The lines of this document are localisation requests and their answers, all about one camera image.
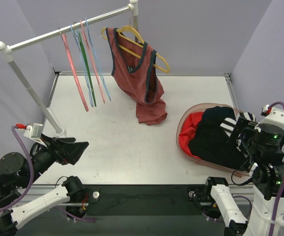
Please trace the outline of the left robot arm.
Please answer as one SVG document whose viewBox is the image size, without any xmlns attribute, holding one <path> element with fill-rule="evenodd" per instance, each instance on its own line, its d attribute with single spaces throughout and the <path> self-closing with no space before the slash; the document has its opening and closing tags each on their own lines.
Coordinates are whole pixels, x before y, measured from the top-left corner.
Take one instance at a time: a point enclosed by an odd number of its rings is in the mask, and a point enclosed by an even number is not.
<svg viewBox="0 0 284 236">
<path fill-rule="evenodd" d="M 79 202 L 85 197 L 85 188 L 76 176 L 68 177 L 51 192 L 15 207 L 32 184 L 54 163 L 75 165 L 88 147 L 88 142 L 75 138 L 55 138 L 44 134 L 36 142 L 30 155 L 22 146 L 24 155 L 10 152 L 0 159 L 0 236 L 14 236 L 24 224 L 45 211 L 66 202 Z"/>
</svg>

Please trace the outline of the black white striped tank top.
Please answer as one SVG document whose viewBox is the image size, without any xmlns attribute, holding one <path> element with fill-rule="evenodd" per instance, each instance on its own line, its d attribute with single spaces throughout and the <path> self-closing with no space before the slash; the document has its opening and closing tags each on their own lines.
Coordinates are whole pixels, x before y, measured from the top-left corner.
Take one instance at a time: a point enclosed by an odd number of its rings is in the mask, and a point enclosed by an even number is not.
<svg viewBox="0 0 284 236">
<path fill-rule="evenodd" d="M 226 117 L 220 124 L 220 128 L 228 136 L 230 143 L 235 144 L 239 151 L 242 151 L 241 134 L 237 132 L 244 128 L 248 122 L 256 122 L 256 117 L 249 112 L 239 112 L 235 118 Z"/>
</svg>

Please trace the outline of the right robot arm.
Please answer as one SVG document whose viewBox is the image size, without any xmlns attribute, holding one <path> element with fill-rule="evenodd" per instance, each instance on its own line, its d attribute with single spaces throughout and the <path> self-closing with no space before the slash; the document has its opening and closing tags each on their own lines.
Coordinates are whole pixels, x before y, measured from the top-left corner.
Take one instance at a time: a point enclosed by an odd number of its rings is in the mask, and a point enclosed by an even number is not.
<svg viewBox="0 0 284 236">
<path fill-rule="evenodd" d="M 249 218 L 238 208 L 226 179 L 209 177 L 203 187 L 210 209 L 223 218 L 225 236 L 276 236 L 284 226 L 284 107 L 266 105 L 263 120 L 239 117 L 228 139 L 239 144 L 247 155 L 243 168 L 253 184 L 253 204 Z"/>
</svg>

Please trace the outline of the light blue thin hanger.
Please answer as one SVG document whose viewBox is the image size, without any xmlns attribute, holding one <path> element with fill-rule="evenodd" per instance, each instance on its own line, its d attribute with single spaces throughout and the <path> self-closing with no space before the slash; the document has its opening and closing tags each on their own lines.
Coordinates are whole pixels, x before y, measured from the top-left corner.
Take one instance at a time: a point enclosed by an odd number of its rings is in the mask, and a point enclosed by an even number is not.
<svg viewBox="0 0 284 236">
<path fill-rule="evenodd" d="M 105 92 L 107 94 L 108 99 L 111 101 L 111 96 L 110 96 L 110 93 L 108 91 L 107 85 L 105 83 L 104 75 L 102 73 L 102 69 L 101 69 L 101 66 L 100 66 L 100 61 L 99 61 L 98 55 L 97 55 L 95 48 L 93 46 L 93 43 L 92 43 L 90 30 L 89 30 L 89 24 L 88 24 L 86 18 L 84 20 L 85 20 L 85 23 L 86 23 L 86 29 L 87 29 L 87 35 L 88 35 L 88 38 L 89 38 L 89 43 L 90 43 L 90 46 L 92 48 L 92 51 L 93 51 L 93 54 L 94 54 L 94 57 L 95 57 L 95 64 L 96 64 L 96 68 L 97 68 L 97 71 L 98 71 L 99 80 L 100 80 L 100 83 L 102 83 L 102 85 L 105 89 Z"/>
</svg>

